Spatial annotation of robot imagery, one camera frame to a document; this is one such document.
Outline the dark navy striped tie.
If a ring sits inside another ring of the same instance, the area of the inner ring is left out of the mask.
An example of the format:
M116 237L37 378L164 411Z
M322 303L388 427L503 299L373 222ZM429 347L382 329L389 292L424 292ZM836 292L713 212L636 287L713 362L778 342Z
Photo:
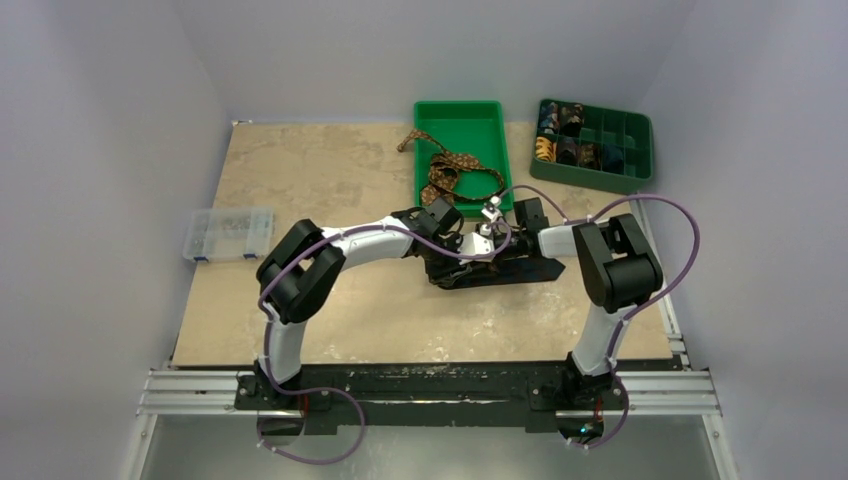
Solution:
M472 261L472 287L438 287L443 290L458 290L489 286L542 283L556 281L566 266L558 260L547 258L523 258L492 262Z

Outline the dark green compartment organizer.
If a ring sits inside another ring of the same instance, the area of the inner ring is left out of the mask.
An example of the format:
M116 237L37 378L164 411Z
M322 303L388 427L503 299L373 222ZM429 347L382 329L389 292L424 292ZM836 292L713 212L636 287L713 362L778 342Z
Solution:
M542 102L554 101L559 104L579 103L557 99L543 99ZM535 139L544 136L557 140L560 135L544 134L538 129L537 116L534 147L531 155L529 172L539 180L561 183L575 187L599 190L621 195L638 192L645 187L653 177L654 152L653 128L650 119L640 113L607 109L586 105L585 122L578 137L573 138L578 145L586 143L597 144L600 149L604 144L615 145L624 152L624 173L612 174L601 170L592 170L576 166L544 162L534 157Z

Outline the bright green plastic tray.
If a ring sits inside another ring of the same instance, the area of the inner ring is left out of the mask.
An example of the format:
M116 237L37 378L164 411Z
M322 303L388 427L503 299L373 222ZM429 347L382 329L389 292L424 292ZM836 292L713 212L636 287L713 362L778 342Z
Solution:
M486 168L497 171L504 187L512 185L503 111L495 100L418 101L413 106L413 126L434 137L456 153L475 156ZM421 190L428 184L431 157L439 148L423 139L413 140L406 149L412 155L409 199L420 206ZM494 175L485 172L460 173L456 192L466 197L490 197L499 189ZM482 201L457 201L456 208L468 219L481 219Z

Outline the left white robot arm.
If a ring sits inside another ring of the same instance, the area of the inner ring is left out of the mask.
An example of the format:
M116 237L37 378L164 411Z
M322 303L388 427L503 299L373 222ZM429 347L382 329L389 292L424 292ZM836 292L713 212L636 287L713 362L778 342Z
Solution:
M357 226L296 222L256 273L258 307L267 316L257 359L264 375L260 397L275 409L287 408L297 399L295 377L302 369L307 322L324 306L342 272L387 259L454 260L463 225L463 215L443 199Z

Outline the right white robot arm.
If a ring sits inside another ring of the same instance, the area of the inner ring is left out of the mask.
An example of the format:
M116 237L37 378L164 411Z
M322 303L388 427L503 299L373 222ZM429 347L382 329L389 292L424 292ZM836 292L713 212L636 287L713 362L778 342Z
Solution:
M624 317L660 289L662 268L631 214L552 227L541 200L531 198L515 204L515 219L507 258L496 263L501 284L554 281L564 272L560 256L578 260L591 306L556 391L569 404L584 407L613 387L628 328Z

